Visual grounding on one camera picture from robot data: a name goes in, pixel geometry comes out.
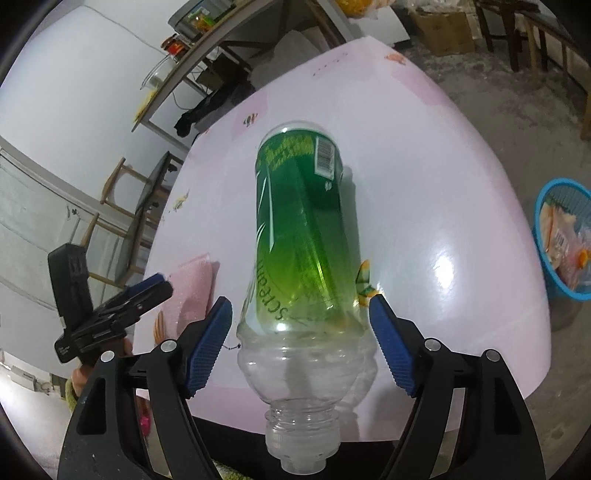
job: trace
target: concrete floor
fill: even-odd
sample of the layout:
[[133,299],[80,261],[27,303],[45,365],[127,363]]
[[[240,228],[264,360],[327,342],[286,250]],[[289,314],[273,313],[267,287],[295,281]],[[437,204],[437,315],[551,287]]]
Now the concrete floor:
[[[505,44],[495,42],[494,54],[479,44],[472,54],[434,57],[414,40],[404,53],[445,90],[489,143],[531,222],[538,192],[547,181],[569,177],[591,186],[591,141],[579,137],[585,95],[574,82],[565,89],[561,71],[552,65],[543,74],[544,86],[535,90],[527,44],[519,73],[509,67]],[[557,312],[553,322],[561,322]],[[591,304],[583,306],[572,324],[553,333],[550,372],[527,405],[550,476],[591,424]],[[454,442],[450,432],[438,472],[449,464]]]

